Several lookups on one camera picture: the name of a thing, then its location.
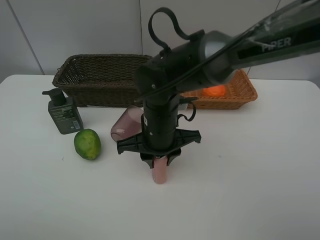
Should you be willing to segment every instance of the orange fruit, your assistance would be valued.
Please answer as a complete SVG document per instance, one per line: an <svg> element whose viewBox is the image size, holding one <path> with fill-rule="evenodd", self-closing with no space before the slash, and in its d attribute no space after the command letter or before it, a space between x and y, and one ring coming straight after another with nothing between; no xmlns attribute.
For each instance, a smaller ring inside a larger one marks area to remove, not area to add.
<svg viewBox="0 0 320 240"><path fill-rule="evenodd" d="M212 86L203 89L203 95L208 97L223 97L226 95L226 86Z"/></svg>

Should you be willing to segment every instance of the white table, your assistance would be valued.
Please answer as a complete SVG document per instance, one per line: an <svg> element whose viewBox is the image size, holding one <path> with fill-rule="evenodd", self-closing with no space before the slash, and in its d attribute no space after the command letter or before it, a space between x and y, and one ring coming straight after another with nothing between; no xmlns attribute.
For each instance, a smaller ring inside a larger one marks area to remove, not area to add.
<svg viewBox="0 0 320 240"><path fill-rule="evenodd" d="M53 76L0 84L1 240L319 240L320 90L252 80L239 110L199 110L200 130L157 185L139 154L118 155L110 128L124 109L80 108L102 141L80 158L75 133L47 112Z"/></svg>

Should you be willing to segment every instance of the black mount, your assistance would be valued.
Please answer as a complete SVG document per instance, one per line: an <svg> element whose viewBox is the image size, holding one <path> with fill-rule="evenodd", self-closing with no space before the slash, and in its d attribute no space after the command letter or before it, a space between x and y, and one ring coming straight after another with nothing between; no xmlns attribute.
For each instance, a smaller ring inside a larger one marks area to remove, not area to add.
<svg viewBox="0 0 320 240"><path fill-rule="evenodd" d="M181 148L192 142L200 143L201 135L198 130L184 130L175 129L174 132L174 143L166 150L157 151L150 149L147 146L147 142L144 137L144 116L141 116L141 129L142 132L134 136L116 142L116 148L118 154L122 154L124 151L140 153L141 160L146 162L151 169L154 168L154 158L167 156L167 166L175 159L180 156Z"/></svg>

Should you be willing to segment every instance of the pink object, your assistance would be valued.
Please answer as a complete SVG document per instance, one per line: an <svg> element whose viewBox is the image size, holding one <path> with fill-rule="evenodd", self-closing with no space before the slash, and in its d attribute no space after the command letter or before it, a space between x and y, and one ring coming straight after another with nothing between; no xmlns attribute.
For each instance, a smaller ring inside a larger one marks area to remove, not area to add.
<svg viewBox="0 0 320 240"><path fill-rule="evenodd" d="M167 156L153 160L152 177L156 184L164 184L167 181Z"/></svg>
<svg viewBox="0 0 320 240"><path fill-rule="evenodd" d="M111 128L111 137L116 142L141 132L141 115L144 111L137 106L129 106Z"/></svg>

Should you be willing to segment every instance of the wicker basket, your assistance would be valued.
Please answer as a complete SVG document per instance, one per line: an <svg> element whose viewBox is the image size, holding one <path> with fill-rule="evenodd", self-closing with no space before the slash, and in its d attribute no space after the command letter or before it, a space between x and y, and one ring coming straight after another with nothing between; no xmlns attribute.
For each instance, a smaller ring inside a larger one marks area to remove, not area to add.
<svg viewBox="0 0 320 240"><path fill-rule="evenodd" d="M78 107L138 107L134 74L151 59L134 54L86 54L69 57L52 84L73 97Z"/></svg>
<svg viewBox="0 0 320 240"><path fill-rule="evenodd" d="M251 84L245 71L237 70L233 79L226 85L224 97L203 96L203 90L190 91L182 94L185 97L198 97L194 101L197 109L235 110L242 105L257 99L258 94Z"/></svg>

